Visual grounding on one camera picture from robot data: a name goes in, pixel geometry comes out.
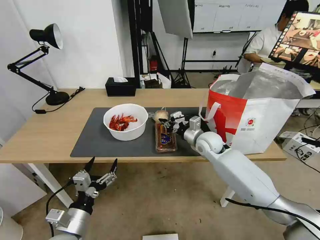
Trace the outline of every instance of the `lamp shade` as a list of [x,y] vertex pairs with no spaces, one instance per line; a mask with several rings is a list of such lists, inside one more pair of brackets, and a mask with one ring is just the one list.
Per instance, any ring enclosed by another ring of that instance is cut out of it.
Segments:
[[50,24],[44,30],[31,29],[29,34],[34,41],[47,42],[58,49],[63,48],[61,32],[58,25],[55,23]]

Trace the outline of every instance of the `logo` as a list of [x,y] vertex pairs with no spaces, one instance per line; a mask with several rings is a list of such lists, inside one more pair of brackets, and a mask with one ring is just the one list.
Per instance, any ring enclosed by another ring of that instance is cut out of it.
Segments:
[[165,144],[168,144],[169,142],[171,142],[171,137],[164,133],[161,133],[161,144],[165,145]]
[[247,127],[254,127],[255,124],[256,124],[256,119],[255,118],[248,118],[248,120],[246,122],[246,126]]

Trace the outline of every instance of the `plastic food container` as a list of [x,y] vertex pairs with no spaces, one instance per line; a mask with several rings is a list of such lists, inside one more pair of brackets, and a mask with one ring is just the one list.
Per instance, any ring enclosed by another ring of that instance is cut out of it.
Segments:
[[[138,121],[130,122],[129,127],[124,131],[116,131],[109,128],[109,124],[113,115],[133,116]],[[137,104],[121,104],[109,109],[103,116],[103,123],[110,131],[111,135],[120,141],[131,141],[140,137],[146,128],[148,120],[147,110]]]

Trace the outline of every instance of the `crawfish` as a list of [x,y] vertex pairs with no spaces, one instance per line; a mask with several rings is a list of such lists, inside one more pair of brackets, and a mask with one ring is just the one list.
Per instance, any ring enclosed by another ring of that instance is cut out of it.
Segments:
[[113,115],[109,124],[109,128],[116,131],[124,131],[128,128],[130,122],[137,122],[138,119],[132,117],[131,115],[124,117],[123,114]]

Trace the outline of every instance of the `person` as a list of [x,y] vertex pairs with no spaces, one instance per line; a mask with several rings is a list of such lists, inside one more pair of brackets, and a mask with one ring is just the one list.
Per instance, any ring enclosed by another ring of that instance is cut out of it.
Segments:
[[259,32],[251,41],[244,53],[244,58],[259,67],[262,58],[268,58],[281,33],[286,28],[295,11],[308,12],[307,0],[292,0],[285,4],[279,22]]

